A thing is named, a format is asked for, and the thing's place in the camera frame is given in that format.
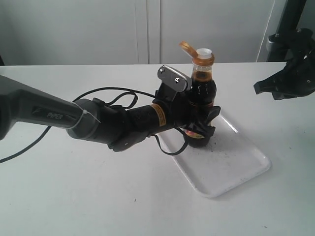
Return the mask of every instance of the plastic tray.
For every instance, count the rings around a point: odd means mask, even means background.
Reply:
[[[225,117],[212,121],[214,136],[205,148],[187,147],[174,160],[193,188],[207,198],[228,190],[267,171],[271,162]],[[160,133],[164,148],[174,152],[183,144],[176,130]]]

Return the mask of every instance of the white table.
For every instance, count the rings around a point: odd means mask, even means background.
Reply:
[[[191,73],[191,65],[172,65]],[[216,103],[272,161],[272,168],[215,198],[200,197],[154,138],[114,153],[53,128],[33,149],[0,165],[1,236],[315,234],[315,95],[274,101],[253,84],[284,63],[215,64]],[[154,93],[158,65],[15,66],[0,74],[66,100],[97,87]],[[109,101],[116,92],[95,97]],[[150,98],[141,96],[139,105]],[[6,157],[44,129],[16,124]]]

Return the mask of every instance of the bottle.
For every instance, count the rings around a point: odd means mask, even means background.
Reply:
[[[193,63],[192,86],[187,96],[198,116],[205,121],[217,93],[216,83],[212,79],[212,65],[215,57],[207,48],[195,50],[186,42],[181,42],[180,46],[192,58]],[[185,133],[188,136],[189,145],[194,148],[204,147],[210,140],[210,135],[203,136],[189,130],[185,130]]]

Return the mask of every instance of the wire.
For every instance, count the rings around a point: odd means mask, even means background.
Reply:
[[[120,91],[127,91],[127,92],[124,92],[120,95],[118,95],[113,101],[109,102],[109,103],[106,103],[107,105],[112,105],[114,104],[115,102],[117,102],[120,98],[122,98],[123,96],[125,95],[133,95],[134,98],[133,98],[133,101],[131,102],[131,104],[127,107],[124,107],[125,109],[130,109],[132,108],[138,101],[138,96],[136,95],[137,93],[138,94],[141,94],[141,95],[144,95],[144,96],[148,96],[148,97],[151,97],[151,98],[157,98],[156,96],[150,94],[150,93],[146,93],[146,92],[142,92],[142,91],[138,91],[138,90],[133,90],[133,89],[128,89],[128,88],[121,88],[121,87],[102,87],[102,88],[97,88],[97,89],[93,89],[93,90],[90,90],[88,92],[85,92],[83,93],[82,95],[78,96],[76,99],[73,100],[73,102],[85,97],[86,95],[89,95],[89,94],[92,94],[92,93],[95,93],[95,92],[98,92],[98,91],[104,91],[104,90],[120,90]],[[23,153],[27,152],[28,150],[30,150],[32,147],[34,147],[36,144],[38,144],[45,136],[46,134],[48,133],[48,131],[51,129],[51,126],[48,126],[44,132],[34,141],[32,142],[30,145],[28,145],[26,148],[22,149],[21,151],[17,152],[16,154],[13,154],[9,157],[6,157],[6,158],[3,158],[0,160],[0,164],[3,163],[3,162],[6,162],[6,161],[9,161],[9,160],[12,160],[13,158],[15,157],[18,157],[20,155],[22,155]],[[162,152],[164,152],[165,154],[167,155],[177,155],[179,153],[181,153],[182,151],[185,150],[185,148],[187,147],[187,141],[186,141],[186,136],[185,136],[185,133],[180,130],[179,128],[175,128],[177,129],[179,132],[181,132],[184,136],[184,139],[185,139],[185,143],[184,145],[182,146],[182,148],[175,152],[175,153],[168,153],[168,152],[165,152],[162,148],[161,148],[161,145],[160,145],[160,142],[159,142],[159,139],[158,139],[158,136],[157,135],[152,135],[152,136],[155,136],[156,140],[157,140],[157,144],[159,146],[159,148],[162,150]]]

